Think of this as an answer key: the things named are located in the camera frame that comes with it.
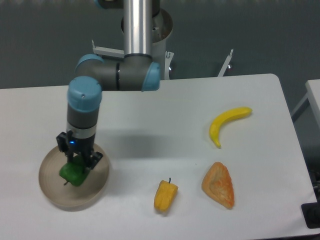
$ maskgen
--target metal rod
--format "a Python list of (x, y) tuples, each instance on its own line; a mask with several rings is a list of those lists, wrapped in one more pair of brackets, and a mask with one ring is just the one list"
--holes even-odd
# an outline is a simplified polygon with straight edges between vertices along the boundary
[(304, 113), (307, 107), (309, 107), (309, 105), (308, 93), (306, 93), (292, 110), (292, 112), (290, 112), (292, 122), (295, 122), (301, 116), (301, 114)]
[(124, 55), (152, 54), (152, 1), (123, 1)]

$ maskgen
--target toy green pepper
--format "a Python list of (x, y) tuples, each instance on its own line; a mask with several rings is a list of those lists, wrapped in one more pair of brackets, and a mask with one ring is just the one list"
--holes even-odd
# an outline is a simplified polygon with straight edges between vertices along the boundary
[(73, 186), (80, 186), (87, 178), (90, 170), (86, 168), (83, 158), (75, 156), (72, 162), (68, 162), (60, 169), (59, 175)]

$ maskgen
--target round wooden plate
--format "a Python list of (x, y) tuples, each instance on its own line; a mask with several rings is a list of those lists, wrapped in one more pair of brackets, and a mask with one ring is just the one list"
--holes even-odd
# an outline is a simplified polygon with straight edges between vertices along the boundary
[(66, 180), (59, 176), (59, 171), (67, 163), (67, 158), (57, 146), (43, 159), (39, 170), (39, 185), (44, 195), (57, 207), (69, 211), (89, 207), (103, 192), (109, 174), (109, 159), (97, 144), (93, 148), (102, 153), (103, 157), (80, 186), (71, 183), (64, 185)]

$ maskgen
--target silver metal column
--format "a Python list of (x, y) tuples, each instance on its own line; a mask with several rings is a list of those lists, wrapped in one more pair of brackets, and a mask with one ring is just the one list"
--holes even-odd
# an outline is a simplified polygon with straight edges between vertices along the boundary
[(123, 1), (124, 55), (152, 55), (152, 1)]

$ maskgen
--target metal bracket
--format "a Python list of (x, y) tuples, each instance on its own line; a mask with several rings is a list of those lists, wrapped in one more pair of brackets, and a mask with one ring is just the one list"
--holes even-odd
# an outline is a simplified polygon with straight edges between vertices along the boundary
[(231, 49), (230, 54), (226, 57), (224, 64), (222, 65), (222, 68), (218, 74), (218, 77), (223, 77), (225, 75), (226, 70), (231, 68), (232, 66), (229, 64), (232, 58), (232, 53), (234, 52), (233, 49)]

